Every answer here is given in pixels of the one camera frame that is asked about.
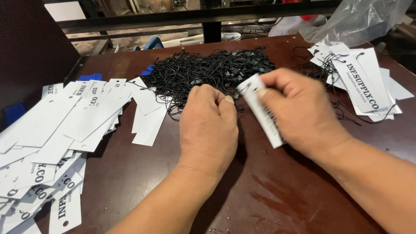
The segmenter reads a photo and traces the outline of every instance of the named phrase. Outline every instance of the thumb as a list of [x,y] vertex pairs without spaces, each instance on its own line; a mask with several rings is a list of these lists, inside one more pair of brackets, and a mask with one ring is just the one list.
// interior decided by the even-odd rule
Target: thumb
[[265,105],[273,113],[277,111],[277,107],[286,97],[279,91],[271,88],[262,88],[257,91],[257,96],[263,105]]
[[237,110],[231,96],[226,96],[218,105],[221,118],[229,124],[237,124]]

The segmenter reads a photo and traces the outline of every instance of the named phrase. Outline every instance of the hand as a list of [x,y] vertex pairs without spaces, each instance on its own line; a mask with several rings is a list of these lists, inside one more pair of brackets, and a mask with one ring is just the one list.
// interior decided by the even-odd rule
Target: hand
[[267,87],[261,102],[276,118],[287,142],[312,160],[351,139],[335,117],[323,85],[286,68],[260,76]]
[[194,86],[179,127],[182,155],[178,166],[219,181],[237,149],[237,111],[232,97],[210,85]]

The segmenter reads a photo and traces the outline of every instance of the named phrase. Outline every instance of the table surface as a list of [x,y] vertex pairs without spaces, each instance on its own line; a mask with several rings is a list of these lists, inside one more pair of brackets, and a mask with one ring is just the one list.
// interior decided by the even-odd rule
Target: table surface
[[[189,52],[210,55],[215,49],[236,51],[265,46],[270,60],[279,67],[294,67],[294,47],[308,47],[299,35],[187,46]],[[181,51],[181,47],[119,52],[90,56],[77,77],[103,74],[104,80],[131,80],[152,64]],[[381,67],[413,94],[415,75],[377,54]],[[344,103],[351,106],[342,93]],[[386,232],[355,203],[324,170],[290,147],[273,149],[255,116],[245,107],[238,114],[240,129],[237,154],[217,189],[199,211],[192,234],[385,234]],[[398,101],[402,115],[380,124],[342,124],[358,139],[390,153],[411,158],[416,152],[416,98]],[[181,154],[179,124],[169,116],[153,147],[132,144],[136,103],[124,108],[116,132],[104,137],[87,160],[81,195],[82,224],[68,234],[105,233],[132,210],[175,167]],[[36,216],[42,233],[48,233],[48,208]]]

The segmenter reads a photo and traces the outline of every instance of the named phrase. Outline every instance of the left hand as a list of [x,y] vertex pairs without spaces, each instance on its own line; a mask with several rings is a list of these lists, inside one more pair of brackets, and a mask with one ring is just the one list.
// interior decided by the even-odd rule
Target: left hand
[[231,96],[210,85],[194,86],[179,122],[178,167],[219,181],[237,150],[237,111]]

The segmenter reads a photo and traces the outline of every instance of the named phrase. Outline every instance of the dark wall panel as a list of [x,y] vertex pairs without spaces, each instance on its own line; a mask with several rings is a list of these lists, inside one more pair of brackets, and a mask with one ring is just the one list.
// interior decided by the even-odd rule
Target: dark wall panel
[[41,0],[3,0],[0,6],[0,131],[3,108],[29,106],[43,85],[63,82],[80,58]]

